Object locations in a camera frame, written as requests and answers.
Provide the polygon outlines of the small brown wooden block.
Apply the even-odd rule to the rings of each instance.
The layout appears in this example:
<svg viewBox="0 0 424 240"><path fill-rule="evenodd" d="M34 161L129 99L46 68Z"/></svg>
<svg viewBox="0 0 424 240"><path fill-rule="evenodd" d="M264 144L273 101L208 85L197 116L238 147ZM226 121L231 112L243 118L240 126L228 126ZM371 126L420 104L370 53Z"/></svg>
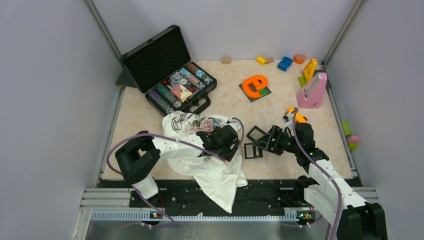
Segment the small brown wooden block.
<svg viewBox="0 0 424 240"><path fill-rule="evenodd" d="M265 60L265 64L266 65L271 64L273 62L274 62L274 59L273 58L268 58L268 59Z"/></svg>

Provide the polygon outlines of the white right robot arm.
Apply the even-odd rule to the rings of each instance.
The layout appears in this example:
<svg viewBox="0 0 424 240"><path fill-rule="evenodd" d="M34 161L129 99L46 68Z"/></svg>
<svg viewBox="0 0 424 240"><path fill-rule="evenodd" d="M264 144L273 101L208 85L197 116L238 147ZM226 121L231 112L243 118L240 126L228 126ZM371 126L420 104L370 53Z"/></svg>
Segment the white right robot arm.
<svg viewBox="0 0 424 240"><path fill-rule="evenodd" d="M248 136L256 148L282 155L291 153L304 168L295 184L293 200L299 206L312 205L332 227L330 239L362 240L372 235L388 239L385 211L379 203L370 203L359 195L335 170L329 157L316 147L314 130L308 123L293 128L273 125L262 137Z"/></svg>

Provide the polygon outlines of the black poker chip case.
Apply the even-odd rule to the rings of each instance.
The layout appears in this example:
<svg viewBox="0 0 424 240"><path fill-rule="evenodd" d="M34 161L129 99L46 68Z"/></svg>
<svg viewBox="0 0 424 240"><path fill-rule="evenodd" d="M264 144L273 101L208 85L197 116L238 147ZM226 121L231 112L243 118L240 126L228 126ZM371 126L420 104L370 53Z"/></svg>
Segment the black poker chip case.
<svg viewBox="0 0 424 240"><path fill-rule="evenodd" d="M123 73L164 117L175 111L200 114L210 106L217 80L192 61L179 26L173 24L125 53Z"/></svg>

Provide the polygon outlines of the green flat toy piece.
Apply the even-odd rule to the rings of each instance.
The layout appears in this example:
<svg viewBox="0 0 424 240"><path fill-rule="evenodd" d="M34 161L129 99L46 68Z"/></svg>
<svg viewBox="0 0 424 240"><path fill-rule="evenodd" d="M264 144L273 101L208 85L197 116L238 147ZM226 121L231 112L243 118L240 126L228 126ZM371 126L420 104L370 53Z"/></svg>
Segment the green flat toy piece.
<svg viewBox="0 0 424 240"><path fill-rule="evenodd" d="M307 84L307 81L304 76L299 76L297 80L301 88L303 88Z"/></svg>

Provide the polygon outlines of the blue toy brick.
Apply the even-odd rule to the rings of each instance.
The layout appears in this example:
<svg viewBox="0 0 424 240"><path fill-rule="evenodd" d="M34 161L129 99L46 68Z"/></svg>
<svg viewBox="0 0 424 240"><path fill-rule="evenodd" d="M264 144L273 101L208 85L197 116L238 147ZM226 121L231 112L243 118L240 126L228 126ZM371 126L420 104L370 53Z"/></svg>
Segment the blue toy brick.
<svg viewBox="0 0 424 240"><path fill-rule="evenodd" d="M277 68L285 72L288 70L288 68L292 65L293 62L294 61L291 58L284 56L278 63Z"/></svg>

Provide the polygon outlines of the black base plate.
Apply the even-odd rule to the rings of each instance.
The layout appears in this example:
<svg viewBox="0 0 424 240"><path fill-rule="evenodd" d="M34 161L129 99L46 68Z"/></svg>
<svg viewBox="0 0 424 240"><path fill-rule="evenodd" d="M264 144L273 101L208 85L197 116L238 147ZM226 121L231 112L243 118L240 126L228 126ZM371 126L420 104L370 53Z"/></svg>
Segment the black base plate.
<svg viewBox="0 0 424 240"><path fill-rule="evenodd" d="M207 197L194 180L158 179L156 183L159 193L148 201L173 217L273 217L290 210L297 210L298 216L312 216L314 211L296 197L294 179L249 179L247 186L237 188L231 213Z"/></svg>

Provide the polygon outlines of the pink and green toy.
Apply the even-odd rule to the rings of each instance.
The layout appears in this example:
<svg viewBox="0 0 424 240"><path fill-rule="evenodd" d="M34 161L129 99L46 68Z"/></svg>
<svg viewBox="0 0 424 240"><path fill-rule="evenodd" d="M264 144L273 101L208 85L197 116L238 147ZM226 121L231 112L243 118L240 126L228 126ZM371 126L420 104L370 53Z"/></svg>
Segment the pink and green toy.
<svg viewBox="0 0 424 240"><path fill-rule="evenodd" d="M348 148L350 150L356 149L358 147L358 143L361 141L360 136L352 134L351 129L350 129L347 121L342 121L341 126L342 126L344 136L346 137L346 142L347 142Z"/></svg>

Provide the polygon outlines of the tan wooden block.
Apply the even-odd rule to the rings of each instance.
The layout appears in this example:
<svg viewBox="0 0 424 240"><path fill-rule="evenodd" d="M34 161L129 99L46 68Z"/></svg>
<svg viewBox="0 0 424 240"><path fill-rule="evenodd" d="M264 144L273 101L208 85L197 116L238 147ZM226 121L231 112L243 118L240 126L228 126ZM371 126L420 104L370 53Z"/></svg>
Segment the tan wooden block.
<svg viewBox="0 0 424 240"><path fill-rule="evenodd" d="M230 64L232 62L232 59L228 56L224 56L220 59L220 62L222 64Z"/></svg>

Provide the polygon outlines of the white printed t-shirt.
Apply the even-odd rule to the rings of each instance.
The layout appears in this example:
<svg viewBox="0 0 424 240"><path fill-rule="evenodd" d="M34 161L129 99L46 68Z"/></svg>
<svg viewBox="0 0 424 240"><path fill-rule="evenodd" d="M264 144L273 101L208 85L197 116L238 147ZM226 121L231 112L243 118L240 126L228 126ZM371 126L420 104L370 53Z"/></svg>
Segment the white printed t-shirt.
<svg viewBox="0 0 424 240"><path fill-rule="evenodd" d="M163 135L171 138L191 137L198 132L211 133L227 123L241 121L216 114L198 115L176 111L162 119ZM167 160L170 168L183 176L194 177L202 191L224 211L231 214L237 188L248 184L242 171L242 156L238 150L231 161L216 156L179 156Z"/></svg>

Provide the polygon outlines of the pink wedge stand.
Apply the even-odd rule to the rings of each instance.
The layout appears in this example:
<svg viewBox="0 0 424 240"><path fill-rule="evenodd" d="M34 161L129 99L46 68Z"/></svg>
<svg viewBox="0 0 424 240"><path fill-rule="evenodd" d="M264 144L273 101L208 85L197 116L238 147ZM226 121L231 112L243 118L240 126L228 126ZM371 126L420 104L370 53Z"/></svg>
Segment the pink wedge stand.
<svg viewBox="0 0 424 240"><path fill-rule="evenodd" d="M315 74L297 93L296 101L299 108L318 109L324 101L328 76L325 72Z"/></svg>

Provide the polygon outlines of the orange letter e toy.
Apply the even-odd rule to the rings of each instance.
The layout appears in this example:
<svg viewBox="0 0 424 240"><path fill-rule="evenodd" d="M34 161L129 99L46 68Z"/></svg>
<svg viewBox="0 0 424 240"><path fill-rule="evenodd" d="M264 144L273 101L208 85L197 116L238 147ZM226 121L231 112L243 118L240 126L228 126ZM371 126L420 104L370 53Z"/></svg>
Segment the orange letter e toy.
<svg viewBox="0 0 424 240"><path fill-rule="evenodd" d="M242 83L245 91L249 90L249 85L252 84L257 91L268 87L268 79L263 75L254 75L245 79Z"/></svg>

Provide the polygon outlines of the yellow perforated toy block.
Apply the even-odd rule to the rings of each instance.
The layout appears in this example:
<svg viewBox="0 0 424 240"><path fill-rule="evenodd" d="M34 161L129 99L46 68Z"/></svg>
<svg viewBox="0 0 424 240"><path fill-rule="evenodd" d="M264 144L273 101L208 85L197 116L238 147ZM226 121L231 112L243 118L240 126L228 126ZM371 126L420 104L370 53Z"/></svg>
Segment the yellow perforated toy block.
<svg viewBox="0 0 424 240"><path fill-rule="evenodd" d="M312 79L316 70L316 66L317 60L315 58L312 58L302 70L302 74L306 83L308 83Z"/></svg>

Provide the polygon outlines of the orange tape roll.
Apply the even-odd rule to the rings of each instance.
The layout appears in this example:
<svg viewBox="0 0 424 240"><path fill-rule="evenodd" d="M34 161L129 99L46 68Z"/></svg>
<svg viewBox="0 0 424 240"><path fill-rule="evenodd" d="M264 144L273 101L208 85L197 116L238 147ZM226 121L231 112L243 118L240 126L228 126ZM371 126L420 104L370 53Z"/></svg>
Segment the orange tape roll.
<svg viewBox="0 0 424 240"><path fill-rule="evenodd" d="M296 64L303 64L306 59L307 59L307 56L305 54L295 54L293 56L293 61Z"/></svg>

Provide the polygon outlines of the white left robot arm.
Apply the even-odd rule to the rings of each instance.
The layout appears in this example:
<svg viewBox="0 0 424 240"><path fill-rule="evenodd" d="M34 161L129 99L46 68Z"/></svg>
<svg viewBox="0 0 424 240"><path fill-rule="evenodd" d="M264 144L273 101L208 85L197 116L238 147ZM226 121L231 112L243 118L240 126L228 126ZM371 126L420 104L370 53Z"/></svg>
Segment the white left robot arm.
<svg viewBox="0 0 424 240"><path fill-rule="evenodd" d="M124 181L147 206L154 207L160 202L161 194L150 172L158 161L201 156L230 161L240 143L238 132L230 125L178 137L141 131L123 140L110 153L115 155Z"/></svg>

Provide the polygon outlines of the yellow toy car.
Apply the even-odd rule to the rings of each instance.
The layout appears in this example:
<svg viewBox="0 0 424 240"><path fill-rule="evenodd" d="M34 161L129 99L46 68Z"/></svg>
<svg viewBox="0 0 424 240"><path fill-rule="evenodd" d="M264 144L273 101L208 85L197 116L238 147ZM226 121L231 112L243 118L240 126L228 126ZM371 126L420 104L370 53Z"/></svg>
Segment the yellow toy car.
<svg viewBox="0 0 424 240"><path fill-rule="evenodd" d="M296 114L296 116L294 116L294 111L294 107L288 107L286 115L290 120L294 120L295 124L306 123L308 121L308 118L301 115L299 112Z"/></svg>

